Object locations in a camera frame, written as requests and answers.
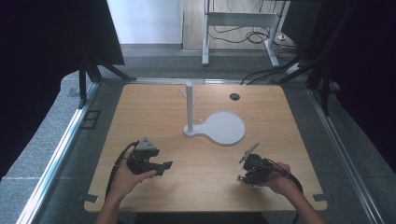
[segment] black strap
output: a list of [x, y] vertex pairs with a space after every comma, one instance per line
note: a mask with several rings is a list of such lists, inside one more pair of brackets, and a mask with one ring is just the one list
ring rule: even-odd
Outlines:
[[128, 151], [128, 149], [129, 149], [131, 146], [136, 147], [138, 144], [139, 144], [139, 141], [137, 141], [137, 142], [132, 142], [131, 144], [129, 144], [129, 146], [126, 147], [126, 148], [121, 152], [121, 154], [119, 155], [119, 158], [116, 160], [116, 162], [114, 162], [113, 169], [111, 169], [110, 177], [108, 178], [108, 183], [107, 183], [105, 198], [107, 198], [107, 194], [110, 192], [111, 185], [112, 185], [112, 183], [113, 183], [114, 175], [116, 174], [117, 169], [119, 169], [120, 162], [121, 162], [121, 160], [124, 158], [126, 151]]

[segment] finger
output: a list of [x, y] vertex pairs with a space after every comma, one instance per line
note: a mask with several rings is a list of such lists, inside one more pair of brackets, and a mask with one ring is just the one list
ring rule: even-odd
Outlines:
[[144, 180], [144, 179], [152, 178], [152, 177], [154, 177], [156, 174], [157, 174], [157, 171], [156, 171], [156, 170], [147, 171], [147, 172], [145, 172], [145, 173], [143, 173], [143, 174], [140, 174], [140, 175], [139, 175], [139, 179], [142, 181], [142, 180]]
[[128, 149], [125, 154], [123, 155], [124, 160], [120, 161], [120, 165], [126, 165], [126, 161], [128, 160], [129, 156], [131, 155], [132, 151]]

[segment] tabletop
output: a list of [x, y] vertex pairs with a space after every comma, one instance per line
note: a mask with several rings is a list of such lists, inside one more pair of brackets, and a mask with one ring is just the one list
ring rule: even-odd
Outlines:
[[[87, 211], [102, 208], [114, 161], [130, 143], [148, 137], [160, 150], [151, 162], [172, 161], [171, 169], [138, 184], [123, 200], [120, 210], [133, 212], [252, 212], [294, 210], [281, 195], [268, 188], [250, 187], [236, 181], [244, 175], [239, 160], [260, 143], [253, 153], [291, 167], [304, 195], [315, 209], [326, 201], [304, 142], [283, 90], [278, 86], [194, 85], [195, 119], [205, 120], [219, 111], [230, 111], [245, 123], [244, 137], [233, 146], [219, 146], [204, 136], [188, 137], [184, 85], [126, 85], [120, 96], [106, 142], [92, 179], [89, 194], [96, 203], [85, 202]], [[239, 99], [231, 97], [233, 93]]]

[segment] white base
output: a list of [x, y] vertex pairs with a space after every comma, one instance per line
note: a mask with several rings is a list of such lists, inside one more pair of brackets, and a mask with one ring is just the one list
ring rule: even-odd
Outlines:
[[212, 114], [202, 124], [188, 126], [183, 129], [188, 137], [205, 136], [221, 146], [232, 146], [239, 142], [245, 135], [244, 121], [232, 112], [221, 111]]

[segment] human hand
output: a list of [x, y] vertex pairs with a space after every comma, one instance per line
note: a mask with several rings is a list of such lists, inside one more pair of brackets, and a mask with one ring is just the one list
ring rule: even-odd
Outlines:
[[[127, 151], [124, 158], [129, 158], [131, 151]], [[157, 171], [148, 171], [140, 175], [134, 174], [126, 165], [126, 160], [122, 159], [117, 172], [114, 174], [113, 183], [109, 192], [109, 196], [114, 196], [123, 199], [129, 194], [134, 187], [147, 178], [152, 178], [157, 174]]]
[[[290, 173], [290, 166], [288, 164], [282, 162], [276, 162], [276, 164]], [[273, 171], [270, 174], [270, 177], [265, 182], [260, 183], [258, 186], [266, 186], [273, 192], [282, 194], [284, 196], [286, 196], [288, 193], [292, 193], [296, 189], [298, 190], [296, 184], [292, 180], [286, 178], [284, 175], [276, 171]]]

